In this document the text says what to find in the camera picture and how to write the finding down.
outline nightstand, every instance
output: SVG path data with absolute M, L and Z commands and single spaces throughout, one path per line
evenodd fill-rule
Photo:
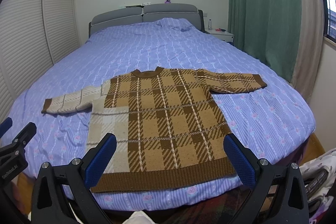
M 212 34 L 214 37 L 219 38 L 220 40 L 233 44 L 233 39 L 235 36 L 232 33 L 229 33 L 226 31 L 220 32 L 220 31 L 216 31 L 215 29 L 212 29 L 212 30 L 205 29 L 205 31 L 208 32 L 209 34 Z

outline wooden floor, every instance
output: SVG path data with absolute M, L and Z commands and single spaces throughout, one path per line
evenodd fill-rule
M 308 147 L 300 164 L 313 160 L 325 153 L 320 141 L 315 134 L 309 137 Z M 17 186 L 20 190 L 22 201 L 25 205 L 25 212 L 28 214 L 31 208 L 31 197 L 33 192 L 34 182 L 23 173 L 21 173 L 17 180 Z

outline gray headboard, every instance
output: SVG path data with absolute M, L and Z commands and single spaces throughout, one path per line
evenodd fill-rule
M 107 27 L 154 22 L 165 17 L 185 18 L 198 30 L 204 32 L 202 10 L 197 10 L 196 6 L 191 4 L 166 3 L 145 5 L 143 9 L 142 7 L 123 8 L 97 15 L 89 23 L 89 37 L 92 33 Z

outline blue gripper pad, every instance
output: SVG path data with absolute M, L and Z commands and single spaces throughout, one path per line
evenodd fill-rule
M 84 184 L 87 189 L 97 185 L 116 149 L 117 139 L 111 135 L 85 170 Z
M 256 184 L 255 169 L 248 161 L 244 153 L 241 151 L 241 149 L 246 148 L 244 148 L 243 145 L 239 142 L 239 140 L 235 136 L 233 136 L 234 138 L 236 138 L 236 141 L 240 143 L 241 145 L 240 149 L 230 135 L 231 134 L 228 134 L 224 137 L 224 145 L 223 145 L 224 151 L 226 155 L 229 157 L 229 160 L 232 163 L 233 167 L 235 168 L 236 173 L 238 174 L 241 182 L 250 189 L 253 189 Z
M 12 119 L 7 117 L 1 124 L 0 124 L 0 138 L 10 129 L 13 125 Z

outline sweater collar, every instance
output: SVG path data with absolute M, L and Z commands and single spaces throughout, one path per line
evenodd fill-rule
M 156 67 L 155 70 L 148 70 L 148 71 L 139 71 L 138 69 L 132 71 L 132 74 L 138 78 L 151 78 L 154 77 L 156 75 L 159 75 L 164 68 L 161 67 Z

